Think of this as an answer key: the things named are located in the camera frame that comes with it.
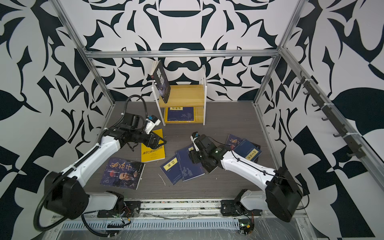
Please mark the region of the yellow cartoon cover book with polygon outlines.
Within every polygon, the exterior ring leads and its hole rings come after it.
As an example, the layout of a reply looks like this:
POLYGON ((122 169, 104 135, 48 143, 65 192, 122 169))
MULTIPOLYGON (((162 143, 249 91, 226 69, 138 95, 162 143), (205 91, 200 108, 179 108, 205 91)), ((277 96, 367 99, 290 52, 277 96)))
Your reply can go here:
POLYGON ((144 144, 141 144, 141 162, 149 163, 153 161, 164 160, 166 158, 165 146, 161 146, 155 150, 146 147, 144 144))

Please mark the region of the purple Guiguzi portrait book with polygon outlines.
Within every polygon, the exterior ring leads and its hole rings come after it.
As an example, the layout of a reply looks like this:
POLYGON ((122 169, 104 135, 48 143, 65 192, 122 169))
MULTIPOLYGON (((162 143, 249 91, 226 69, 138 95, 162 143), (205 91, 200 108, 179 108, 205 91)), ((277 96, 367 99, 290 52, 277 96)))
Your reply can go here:
POLYGON ((137 190, 146 164, 121 158, 109 158, 101 178, 103 186, 137 190))

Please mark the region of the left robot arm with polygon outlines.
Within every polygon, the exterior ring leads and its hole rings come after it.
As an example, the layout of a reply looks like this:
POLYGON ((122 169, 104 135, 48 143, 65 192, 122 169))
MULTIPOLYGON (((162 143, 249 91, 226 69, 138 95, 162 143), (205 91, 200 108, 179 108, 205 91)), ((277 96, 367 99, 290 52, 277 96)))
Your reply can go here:
POLYGON ((125 204, 121 194, 86 193, 84 186, 94 172, 124 145, 144 144, 151 149, 165 145, 166 141, 153 132, 161 122, 156 116, 147 117, 141 128, 133 118, 125 115, 117 126, 103 130, 96 145, 79 160, 60 173, 50 173, 45 180, 45 195, 36 212, 40 213, 45 208, 71 220, 89 212, 122 213, 125 204))

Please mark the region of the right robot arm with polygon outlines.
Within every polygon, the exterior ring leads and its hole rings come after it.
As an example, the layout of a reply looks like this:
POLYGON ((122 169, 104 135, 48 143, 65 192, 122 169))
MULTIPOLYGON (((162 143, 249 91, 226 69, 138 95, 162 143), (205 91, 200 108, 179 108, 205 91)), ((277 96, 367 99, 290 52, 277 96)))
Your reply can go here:
POLYGON ((261 166, 232 151, 229 146, 216 146, 210 137, 197 132, 191 134, 191 141, 194 149, 189 156, 194 164, 201 163, 206 170, 219 167, 236 173, 263 191, 258 194, 245 190, 239 194, 237 202, 244 209, 268 210, 287 223, 299 210, 305 188, 294 180, 288 169, 280 167, 275 170, 261 166))

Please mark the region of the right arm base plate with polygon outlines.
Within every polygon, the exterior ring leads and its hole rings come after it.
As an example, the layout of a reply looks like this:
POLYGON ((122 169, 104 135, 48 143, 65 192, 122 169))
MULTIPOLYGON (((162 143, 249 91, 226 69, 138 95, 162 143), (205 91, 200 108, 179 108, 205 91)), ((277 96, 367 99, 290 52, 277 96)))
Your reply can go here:
POLYGON ((240 201, 221 200, 221 214, 224 217, 261 216, 262 210, 247 210, 240 201))

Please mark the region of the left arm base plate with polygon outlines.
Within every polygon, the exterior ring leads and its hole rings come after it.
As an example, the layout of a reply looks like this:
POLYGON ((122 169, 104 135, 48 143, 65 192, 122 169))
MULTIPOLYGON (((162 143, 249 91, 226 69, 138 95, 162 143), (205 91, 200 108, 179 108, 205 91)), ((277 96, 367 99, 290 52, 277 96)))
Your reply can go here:
POLYGON ((102 210, 97 214, 98 218, 130 218, 140 213, 141 201, 118 201, 111 210, 102 210))

